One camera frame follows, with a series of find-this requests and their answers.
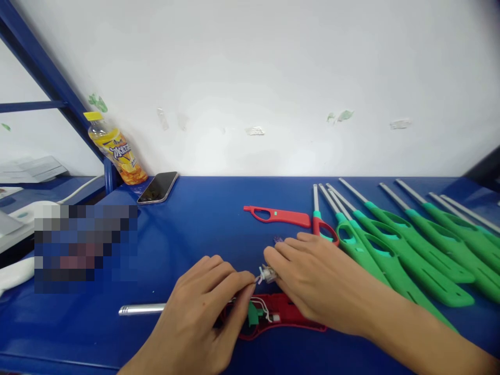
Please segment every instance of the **pixelated blur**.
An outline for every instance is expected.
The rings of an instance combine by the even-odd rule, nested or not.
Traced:
[[[43,206],[35,213],[35,293],[136,281],[137,206]]]

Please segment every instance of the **finger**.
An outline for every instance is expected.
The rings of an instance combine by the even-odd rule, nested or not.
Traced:
[[[285,239],[285,244],[287,244],[288,246],[291,246],[294,249],[297,249],[299,251],[310,253],[308,242],[299,241],[299,240],[296,240],[296,239],[289,237],[289,238]]]
[[[302,298],[300,298],[294,291],[292,291],[292,289],[289,287],[289,285],[286,282],[284,282],[282,279],[277,278],[276,284],[278,284],[280,289],[292,300],[292,302],[299,309],[306,306],[304,300]]]
[[[207,262],[210,259],[208,255],[205,255],[203,258],[201,258],[198,262],[196,262],[189,270],[186,271],[184,275],[182,275],[178,280],[177,283],[181,283],[191,277],[191,275],[196,272],[200,267]]]
[[[219,316],[224,306],[237,292],[250,284],[255,284],[253,274],[248,271],[233,272],[208,293],[209,298],[214,301],[211,306],[215,317]]]
[[[187,279],[196,279],[197,277],[200,277],[201,275],[206,274],[208,271],[211,269],[217,267],[219,264],[223,263],[224,261],[220,257],[220,255],[214,255],[213,257],[208,258],[205,262],[196,265],[197,267],[190,272],[189,276]]]
[[[250,297],[254,294],[255,284],[247,285],[240,295],[237,297],[234,307],[227,318],[224,327],[219,333],[218,351],[217,353],[223,354],[227,359],[230,359],[233,353],[236,339],[240,334],[241,327],[245,322],[248,315],[248,304]]]
[[[274,247],[268,246],[264,249],[264,259],[281,278],[288,279],[291,276],[291,263]]]
[[[311,233],[299,232],[297,233],[297,239],[302,242],[316,242],[321,237]]]
[[[281,255],[283,255],[286,259],[292,261],[293,259],[297,259],[298,250],[294,249],[290,245],[285,242],[278,242],[274,248],[279,251]]]
[[[208,293],[219,285],[231,273],[236,272],[233,266],[228,262],[222,262],[215,268],[212,268],[206,274],[202,275],[196,282],[202,293]]]

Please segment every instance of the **blue metal frame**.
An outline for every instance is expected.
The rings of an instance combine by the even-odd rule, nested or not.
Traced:
[[[10,0],[0,0],[0,38],[50,98],[50,102],[0,104],[0,113],[58,108],[94,154],[103,161],[106,172],[106,192],[113,191],[121,179],[111,163],[89,138],[89,123],[83,113],[83,103],[59,72]]]
[[[27,103],[1,103],[0,113],[6,112],[21,112],[27,110],[49,109],[49,108],[64,108],[66,103],[63,101],[52,102],[27,102]]]

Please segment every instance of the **right hand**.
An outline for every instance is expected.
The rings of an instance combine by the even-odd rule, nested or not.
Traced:
[[[264,249],[276,283],[309,320],[367,337],[380,306],[407,301],[334,244],[309,233]]]

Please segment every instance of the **phone screen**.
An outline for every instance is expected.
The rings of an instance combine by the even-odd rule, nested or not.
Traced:
[[[137,200],[137,203],[155,202],[164,199],[170,192],[177,176],[177,172],[157,174],[144,193],[142,193],[141,197]]]

